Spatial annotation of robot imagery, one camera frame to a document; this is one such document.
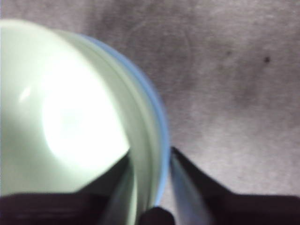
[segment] floor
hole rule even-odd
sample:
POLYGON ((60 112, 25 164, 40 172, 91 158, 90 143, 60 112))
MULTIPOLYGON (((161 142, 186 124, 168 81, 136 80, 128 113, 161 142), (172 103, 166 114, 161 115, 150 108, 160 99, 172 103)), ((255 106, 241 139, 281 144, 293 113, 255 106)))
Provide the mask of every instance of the floor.
MULTIPOLYGON (((2 0, 22 18, 98 38, 161 95, 172 144, 238 193, 300 195, 300 2, 2 0)), ((161 204, 174 212, 168 184, 161 204)))

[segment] white bowl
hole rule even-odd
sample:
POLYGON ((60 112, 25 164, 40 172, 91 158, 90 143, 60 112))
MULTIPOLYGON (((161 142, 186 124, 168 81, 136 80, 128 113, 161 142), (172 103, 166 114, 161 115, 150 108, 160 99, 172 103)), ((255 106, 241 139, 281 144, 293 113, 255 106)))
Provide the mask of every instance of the white bowl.
POLYGON ((2 20, 1 195, 74 192, 130 149, 131 217, 158 203, 169 140, 150 83, 105 44, 2 20))

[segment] gray carpet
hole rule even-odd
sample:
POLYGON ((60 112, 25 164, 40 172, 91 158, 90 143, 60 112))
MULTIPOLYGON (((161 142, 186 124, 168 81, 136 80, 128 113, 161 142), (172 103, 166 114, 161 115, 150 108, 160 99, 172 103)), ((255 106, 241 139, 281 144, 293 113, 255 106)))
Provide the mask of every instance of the gray carpet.
MULTIPOLYGON (((172 144, 239 193, 300 195, 300 2, 2 0, 22 18, 98 38, 139 65, 172 144)), ((175 206, 170 186, 162 205, 175 206)))

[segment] dark stain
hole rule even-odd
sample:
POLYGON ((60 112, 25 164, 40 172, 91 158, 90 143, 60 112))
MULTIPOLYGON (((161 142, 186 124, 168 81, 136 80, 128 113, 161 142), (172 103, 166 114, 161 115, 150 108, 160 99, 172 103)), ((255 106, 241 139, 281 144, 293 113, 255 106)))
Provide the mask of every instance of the dark stain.
POLYGON ((265 63, 269 63, 271 61, 271 58, 269 56, 266 56, 263 61, 265 63))

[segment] blue bowl rim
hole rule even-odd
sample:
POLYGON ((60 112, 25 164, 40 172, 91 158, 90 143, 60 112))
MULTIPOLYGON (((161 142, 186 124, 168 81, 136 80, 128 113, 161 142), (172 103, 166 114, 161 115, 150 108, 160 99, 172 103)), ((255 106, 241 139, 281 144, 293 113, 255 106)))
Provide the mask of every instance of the blue bowl rim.
POLYGON ((161 131, 160 149, 162 151, 162 158, 161 158, 162 171, 161 171, 160 182, 158 185, 157 196, 155 200, 155 204, 158 205, 164 192, 164 188, 168 176, 169 162, 170 162, 170 136, 169 136, 168 122, 165 116, 166 113, 165 113, 165 108, 163 106, 163 102, 159 97, 158 92, 154 88, 154 85, 146 76, 146 74, 131 60, 129 60, 127 57, 119 53, 117 50, 113 49, 112 47, 108 46, 107 44, 93 37, 89 37, 83 34, 81 34, 81 36, 88 39, 89 41, 96 44, 97 46, 101 47, 103 50, 105 50, 107 53, 109 53, 111 56, 117 59, 122 65, 124 65, 126 69, 128 69, 128 71, 130 72, 132 77, 136 79, 136 81, 142 86, 143 91, 149 98, 149 102, 151 103, 152 108, 154 109, 154 113, 158 119, 159 129, 161 131))

